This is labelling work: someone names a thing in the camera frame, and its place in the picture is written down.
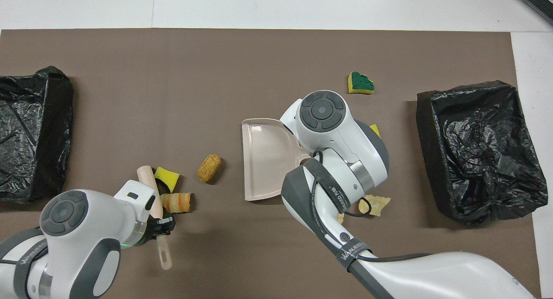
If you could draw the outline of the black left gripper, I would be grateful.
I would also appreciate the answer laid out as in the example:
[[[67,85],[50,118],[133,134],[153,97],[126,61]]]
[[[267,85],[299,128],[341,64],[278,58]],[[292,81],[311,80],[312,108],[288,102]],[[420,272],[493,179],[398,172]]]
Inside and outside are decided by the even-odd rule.
[[[160,223],[159,218],[148,218],[146,222],[145,240],[156,240],[160,235],[170,235],[176,222],[174,218],[164,218]]]

